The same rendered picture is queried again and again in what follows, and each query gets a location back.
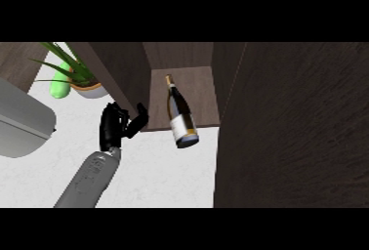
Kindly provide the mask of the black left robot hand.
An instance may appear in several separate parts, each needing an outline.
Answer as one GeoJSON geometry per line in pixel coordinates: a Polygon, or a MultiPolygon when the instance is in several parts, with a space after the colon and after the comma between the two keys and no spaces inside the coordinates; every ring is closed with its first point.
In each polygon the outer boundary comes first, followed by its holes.
{"type": "Polygon", "coordinates": [[[128,110],[117,103],[106,105],[98,122],[98,148],[109,151],[120,147],[120,139],[131,139],[148,123],[148,112],[141,103],[137,103],[138,116],[129,119],[128,110]]]}

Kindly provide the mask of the dark wine bottle white label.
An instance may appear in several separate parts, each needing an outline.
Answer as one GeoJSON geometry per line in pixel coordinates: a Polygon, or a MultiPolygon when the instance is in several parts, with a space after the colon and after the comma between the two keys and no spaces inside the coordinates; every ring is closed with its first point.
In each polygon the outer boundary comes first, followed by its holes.
{"type": "Polygon", "coordinates": [[[185,100],[177,90],[172,76],[165,75],[168,88],[166,113],[175,146],[185,148],[199,142],[199,134],[185,100]]]}

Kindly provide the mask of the dark wooden cabinet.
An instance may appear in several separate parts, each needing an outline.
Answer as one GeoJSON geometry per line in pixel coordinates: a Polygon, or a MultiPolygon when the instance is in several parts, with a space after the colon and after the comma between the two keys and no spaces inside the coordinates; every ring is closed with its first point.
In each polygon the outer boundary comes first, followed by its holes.
{"type": "Polygon", "coordinates": [[[148,111],[147,132],[169,128],[166,77],[190,107],[199,128],[216,127],[225,111],[243,42],[72,42],[110,98],[135,116],[148,111]]]}

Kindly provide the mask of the dark wooden cabinet door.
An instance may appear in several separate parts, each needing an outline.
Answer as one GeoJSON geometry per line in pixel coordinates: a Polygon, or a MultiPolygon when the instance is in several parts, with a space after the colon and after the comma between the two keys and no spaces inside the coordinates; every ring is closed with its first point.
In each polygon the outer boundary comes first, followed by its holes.
{"type": "Polygon", "coordinates": [[[369,208],[369,42],[246,44],[213,205],[369,208]]]}

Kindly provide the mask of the green bottle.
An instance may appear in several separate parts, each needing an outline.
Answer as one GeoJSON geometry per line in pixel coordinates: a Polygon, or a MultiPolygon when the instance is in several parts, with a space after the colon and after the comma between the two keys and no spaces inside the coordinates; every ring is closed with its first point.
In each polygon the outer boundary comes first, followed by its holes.
{"type": "Polygon", "coordinates": [[[48,94],[54,99],[63,99],[70,92],[70,85],[67,83],[67,76],[58,71],[54,72],[48,86],[48,94]]]}

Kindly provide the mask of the green potted plant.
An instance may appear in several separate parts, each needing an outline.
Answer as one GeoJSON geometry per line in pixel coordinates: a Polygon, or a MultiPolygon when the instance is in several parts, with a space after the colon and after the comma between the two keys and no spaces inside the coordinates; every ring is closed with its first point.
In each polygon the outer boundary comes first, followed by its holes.
{"type": "Polygon", "coordinates": [[[61,63],[56,65],[50,62],[32,61],[50,67],[54,72],[58,71],[67,76],[70,91],[75,90],[85,99],[98,99],[104,97],[107,92],[70,46],[67,46],[70,51],[70,54],[67,54],[61,47],[53,42],[41,42],[39,45],[61,60],[61,63]]]}

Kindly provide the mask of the grey rounded appliance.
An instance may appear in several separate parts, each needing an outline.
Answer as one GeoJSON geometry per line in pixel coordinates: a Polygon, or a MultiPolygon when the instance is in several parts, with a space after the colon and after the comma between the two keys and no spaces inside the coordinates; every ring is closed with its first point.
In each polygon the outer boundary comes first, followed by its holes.
{"type": "Polygon", "coordinates": [[[54,132],[53,110],[0,78],[0,155],[30,154],[54,132]]]}

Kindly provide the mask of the brown wooden panel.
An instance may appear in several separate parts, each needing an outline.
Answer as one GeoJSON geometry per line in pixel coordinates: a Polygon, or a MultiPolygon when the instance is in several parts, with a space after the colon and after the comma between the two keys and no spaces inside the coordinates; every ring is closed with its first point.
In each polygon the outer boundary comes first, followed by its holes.
{"type": "Polygon", "coordinates": [[[36,42],[0,42],[0,78],[25,93],[30,89],[48,51],[36,42]]]}

